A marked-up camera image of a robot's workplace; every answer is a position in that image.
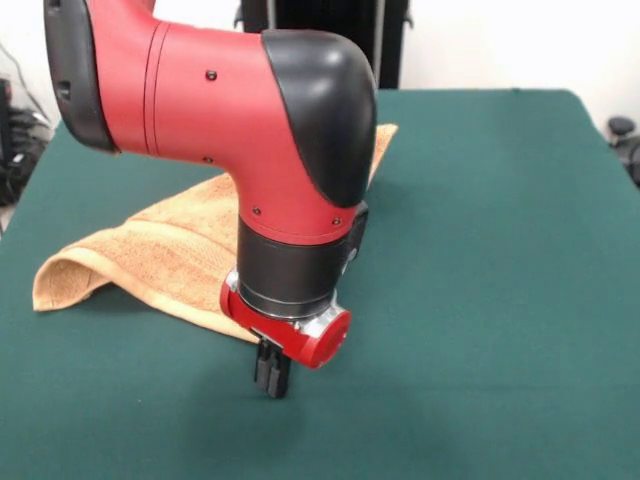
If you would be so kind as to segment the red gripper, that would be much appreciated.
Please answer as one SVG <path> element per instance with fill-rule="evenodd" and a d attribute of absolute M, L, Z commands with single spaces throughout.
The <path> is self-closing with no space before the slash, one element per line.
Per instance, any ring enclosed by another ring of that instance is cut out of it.
<path fill-rule="evenodd" d="M 221 287 L 223 313 L 257 336 L 254 382 L 271 398 L 284 398 L 288 391 L 291 359 L 316 369 L 328 363 L 344 342 L 351 313 L 337 303 L 333 294 L 329 306 L 306 320 L 269 318 L 250 308 L 238 293 L 238 280 L 226 279 Z M 272 344 L 281 350 L 273 350 Z"/>

